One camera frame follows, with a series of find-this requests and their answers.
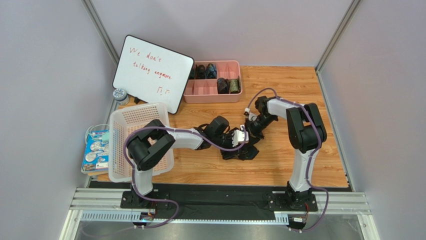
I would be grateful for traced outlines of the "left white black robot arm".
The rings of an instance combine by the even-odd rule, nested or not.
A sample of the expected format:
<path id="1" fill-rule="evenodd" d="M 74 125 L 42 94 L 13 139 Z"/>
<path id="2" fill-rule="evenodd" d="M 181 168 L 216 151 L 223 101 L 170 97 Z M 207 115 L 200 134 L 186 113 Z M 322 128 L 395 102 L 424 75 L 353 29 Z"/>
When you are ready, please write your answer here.
<path id="1" fill-rule="evenodd" d="M 225 152 L 241 147 L 233 139 L 219 142 L 213 133 L 208 135 L 202 129 L 173 128 L 154 119 L 143 128 L 132 132 L 122 146 L 126 161 L 132 168 L 132 189 L 141 198 L 153 190 L 153 168 L 171 149 L 203 150 L 214 146 Z"/>

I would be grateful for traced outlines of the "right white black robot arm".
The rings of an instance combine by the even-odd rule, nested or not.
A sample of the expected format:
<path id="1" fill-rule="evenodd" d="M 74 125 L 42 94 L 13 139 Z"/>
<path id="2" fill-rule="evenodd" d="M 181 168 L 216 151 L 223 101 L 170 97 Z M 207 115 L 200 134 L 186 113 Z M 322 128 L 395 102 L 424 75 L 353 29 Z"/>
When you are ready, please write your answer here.
<path id="1" fill-rule="evenodd" d="M 287 121 L 289 141 L 294 148 L 294 163 L 290 180 L 286 186 L 286 207 L 298 210 L 312 201 L 311 177 L 313 166 L 327 132 L 315 103 L 299 104 L 280 97 L 258 97 L 255 115 L 247 107 L 244 111 L 244 127 L 248 132 L 248 143 L 242 151 L 243 160 L 252 160 L 259 153 L 255 144 L 264 138 L 263 130 L 273 121 Z"/>

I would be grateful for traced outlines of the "black floral patterned tie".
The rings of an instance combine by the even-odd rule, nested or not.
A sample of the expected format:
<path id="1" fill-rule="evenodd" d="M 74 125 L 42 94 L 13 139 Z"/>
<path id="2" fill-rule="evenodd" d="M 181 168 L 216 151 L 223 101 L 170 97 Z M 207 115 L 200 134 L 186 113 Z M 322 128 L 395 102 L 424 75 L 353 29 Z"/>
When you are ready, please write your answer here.
<path id="1" fill-rule="evenodd" d="M 253 160 L 258 155 L 259 150 L 254 145 L 245 144 L 239 150 L 235 150 L 235 151 L 221 150 L 220 153 L 222 155 L 223 160 L 236 159 L 236 160 L 245 161 L 245 160 Z"/>

